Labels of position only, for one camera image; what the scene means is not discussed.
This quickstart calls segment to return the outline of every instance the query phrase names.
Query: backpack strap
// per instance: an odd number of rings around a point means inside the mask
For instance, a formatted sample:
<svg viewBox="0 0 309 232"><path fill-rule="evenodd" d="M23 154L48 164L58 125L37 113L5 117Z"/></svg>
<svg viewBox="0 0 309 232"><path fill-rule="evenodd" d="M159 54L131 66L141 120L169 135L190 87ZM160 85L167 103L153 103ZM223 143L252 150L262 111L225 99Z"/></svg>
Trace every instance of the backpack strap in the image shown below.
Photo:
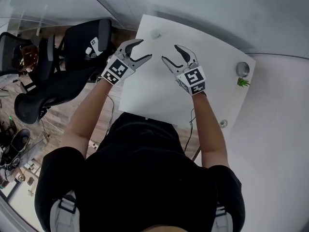
<svg viewBox="0 0 309 232"><path fill-rule="evenodd" d="M51 232L80 232L79 216L76 196L72 190L53 204L49 220Z"/></svg>
<svg viewBox="0 0 309 232"><path fill-rule="evenodd" d="M216 217L211 232L233 232L232 216L219 203L217 204Z"/></svg>

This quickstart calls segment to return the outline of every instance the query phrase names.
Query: green plant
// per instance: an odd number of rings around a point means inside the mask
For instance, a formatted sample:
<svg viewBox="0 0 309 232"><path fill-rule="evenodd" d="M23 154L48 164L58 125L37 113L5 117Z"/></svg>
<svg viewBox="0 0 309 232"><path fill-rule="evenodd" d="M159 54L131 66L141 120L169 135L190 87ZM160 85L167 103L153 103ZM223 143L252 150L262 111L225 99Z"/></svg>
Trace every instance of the green plant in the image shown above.
<svg viewBox="0 0 309 232"><path fill-rule="evenodd" d="M250 83L247 79L238 78L237 85L241 87L244 87L244 86L247 87L248 85L250 85Z"/></svg>

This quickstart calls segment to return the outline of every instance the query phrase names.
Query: metal cylinder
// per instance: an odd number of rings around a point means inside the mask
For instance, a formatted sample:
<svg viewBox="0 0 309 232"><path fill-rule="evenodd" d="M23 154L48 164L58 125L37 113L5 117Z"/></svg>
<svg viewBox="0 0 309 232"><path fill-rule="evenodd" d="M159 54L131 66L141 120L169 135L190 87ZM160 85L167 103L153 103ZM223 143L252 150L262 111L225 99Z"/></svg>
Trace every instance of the metal cylinder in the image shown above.
<svg viewBox="0 0 309 232"><path fill-rule="evenodd" d="M236 74L239 77L247 77L249 75L250 68L246 62L239 62L236 65Z"/></svg>

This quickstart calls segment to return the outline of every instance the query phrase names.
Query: wooden floor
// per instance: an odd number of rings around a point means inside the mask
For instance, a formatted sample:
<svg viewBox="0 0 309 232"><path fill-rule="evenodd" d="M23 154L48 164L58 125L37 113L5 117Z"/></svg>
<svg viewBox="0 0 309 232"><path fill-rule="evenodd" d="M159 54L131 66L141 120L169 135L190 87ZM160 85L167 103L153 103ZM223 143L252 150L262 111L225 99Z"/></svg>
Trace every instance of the wooden floor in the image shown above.
<svg viewBox="0 0 309 232"><path fill-rule="evenodd" d="M48 37L50 34L55 34L56 35L55 43L56 46L58 46L67 28L68 27L50 27L42 29L40 36ZM24 38L29 38L33 32L35 33L35 31L24 32L22 36ZM135 38L135 35L136 32L134 31L117 29L115 33L112 35L112 42L116 47L118 47L121 44L121 42ZM22 81L24 85L31 82L30 78L27 76L21 76L20 81ZM74 100L61 105L51 107L48 110L47 114L45 115L45 118L43 118L40 122L34 125L26 125L22 123L14 114L14 101L16 96L19 93L21 93L19 85L20 82L18 81L17 83L12 83L5 87L5 90L9 91L10 96L0 98L2 103L2 108L0 109L0 120L2 122L4 121L5 124L8 124L9 116L12 116L19 130L22 128L27 128L31 131L31 137L32 137L31 140L37 137L45 128L46 132L50 135L48 138L48 144L46 145L42 153L35 158L36 161L41 163L43 157L46 154L58 148L62 136L62 132L60 130L63 131L66 128L74 111L76 110L78 105L83 101L83 99L87 96L87 94L92 90L95 84L87 83L82 92ZM115 103L115 109L112 119L113 122L122 114L122 112L118 110L121 92L123 88L122 86L123 85L113 86L109 94L110 98L112 98ZM92 134L91 137L92 141L97 143L100 143L102 141L106 133L109 121L111 119L111 115L112 115L112 101L108 98L103 106L98 123ZM179 138L184 149L190 135L190 129L183 130L176 128L176 131L179 134ZM192 159L195 153L197 152L198 146L199 141L197 131L193 130L192 137L186 150L186 155ZM87 155L89 156L94 152L95 152L94 149L90 147L88 149Z"/></svg>

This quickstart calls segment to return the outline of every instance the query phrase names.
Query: black t-shirt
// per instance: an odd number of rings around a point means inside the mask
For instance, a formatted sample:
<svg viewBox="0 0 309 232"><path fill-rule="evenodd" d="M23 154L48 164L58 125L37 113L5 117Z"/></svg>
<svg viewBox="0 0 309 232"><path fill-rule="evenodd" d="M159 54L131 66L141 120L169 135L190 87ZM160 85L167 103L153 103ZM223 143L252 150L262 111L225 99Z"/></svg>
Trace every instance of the black t-shirt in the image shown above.
<svg viewBox="0 0 309 232"><path fill-rule="evenodd" d="M166 123L122 114L96 153L84 160L71 147L43 159L35 209L49 231L51 206L75 191L81 231L141 232L154 225L211 231L219 202L240 231L241 183L225 166L198 167Z"/></svg>

